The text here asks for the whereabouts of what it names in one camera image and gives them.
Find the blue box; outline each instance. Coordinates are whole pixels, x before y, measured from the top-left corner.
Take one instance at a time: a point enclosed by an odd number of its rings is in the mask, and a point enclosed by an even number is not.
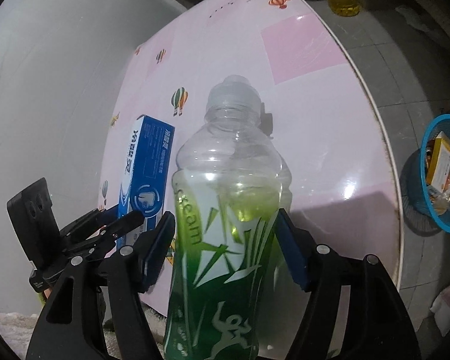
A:
[[[145,222],[119,238],[117,249],[133,245],[143,231],[155,229],[162,217],[174,131],[173,126],[145,115],[133,124],[120,185],[118,217],[140,210]]]

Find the blue basket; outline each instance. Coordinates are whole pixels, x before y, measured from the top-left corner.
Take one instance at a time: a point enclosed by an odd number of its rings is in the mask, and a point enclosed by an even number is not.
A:
[[[407,189],[408,199],[413,207],[422,214],[433,218],[435,223],[447,233],[450,233],[450,211],[437,215],[428,197],[427,185],[425,184],[425,149],[427,142],[435,138],[440,131],[443,131],[450,138],[450,115],[440,115],[436,117],[428,126],[423,136],[420,155],[416,156],[408,175]]]

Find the metal screw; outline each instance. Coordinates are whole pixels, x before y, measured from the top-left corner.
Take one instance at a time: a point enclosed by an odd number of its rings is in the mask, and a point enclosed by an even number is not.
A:
[[[372,264],[373,266],[374,265],[376,265],[376,264],[378,264],[378,257],[377,256],[375,256],[374,254],[369,254],[368,256],[367,256],[367,262],[369,263],[369,264]]]
[[[77,266],[77,265],[81,264],[82,261],[83,261],[82,256],[75,256],[74,258],[72,258],[71,263],[73,266]]]
[[[132,252],[133,252],[133,248],[129,245],[125,245],[124,247],[122,247],[122,249],[120,249],[120,254],[122,256],[128,256]]]
[[[330,248],[327,245],[317,245],[317,252],[320,254],[329,254]]]

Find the white fluffy rug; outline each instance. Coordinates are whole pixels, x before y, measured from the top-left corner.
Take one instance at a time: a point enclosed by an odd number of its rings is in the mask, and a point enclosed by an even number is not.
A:
[[[153,310],[145,309],[150,330],[154,335],[160,353],[163,355],[163,337],[165,335],[165,319],[159,317]],[[10,314],[0,313],[0,334],[12,350],[21,358],[25,359],[28,343],[37,323],[38,315],[31,316],[12,312]],[[115,333],[104,332],[108,354],[121,359],[119,346],[116,342]]]

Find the bottle cap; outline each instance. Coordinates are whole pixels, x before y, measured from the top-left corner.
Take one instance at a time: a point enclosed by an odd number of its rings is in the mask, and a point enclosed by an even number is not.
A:
[[[260,115],[262,101],[258,92],[245,77],[232,75],[211,89],[206,112],[210,108],[233,108],[237,105],[250,108]]]

